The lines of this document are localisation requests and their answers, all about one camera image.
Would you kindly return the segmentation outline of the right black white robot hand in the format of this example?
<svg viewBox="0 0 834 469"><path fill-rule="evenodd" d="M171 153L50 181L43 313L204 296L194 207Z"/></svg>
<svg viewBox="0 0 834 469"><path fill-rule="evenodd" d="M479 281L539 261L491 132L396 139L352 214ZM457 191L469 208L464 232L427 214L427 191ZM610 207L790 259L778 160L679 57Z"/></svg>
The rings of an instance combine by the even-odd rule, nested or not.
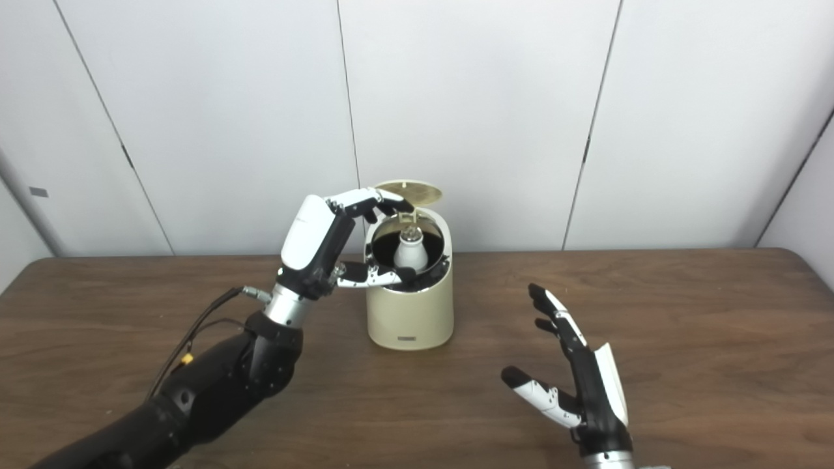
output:
<svg viewBox="0 0 834 469"><path fill-rule="evenodd" d="M629 414L610 344L593 350L568 309L551 291L528 285L534 309L545 315L534 324L557 338L571 368L575 393L506 366L500 377L509 389L551 421L565 427L587 468L633 468Z"/></svg>

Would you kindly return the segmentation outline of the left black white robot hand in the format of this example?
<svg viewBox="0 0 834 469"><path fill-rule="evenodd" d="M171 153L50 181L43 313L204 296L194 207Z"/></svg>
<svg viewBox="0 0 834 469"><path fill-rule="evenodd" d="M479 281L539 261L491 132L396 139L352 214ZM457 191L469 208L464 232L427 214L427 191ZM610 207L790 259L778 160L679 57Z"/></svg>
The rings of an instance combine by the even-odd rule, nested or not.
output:
<svg viewBox="0 0 834 469"><path fill-rule="evenodd" d="M402 196L372 187L328 198L307 196L284 240L277 284L301 298L318 300L337 286L369 288L411 282L418 276L413 268L385 267L377 261L341 263L339 256L358 217L372 222L377 220L377 211L393 216L413 210Z"/></svg>

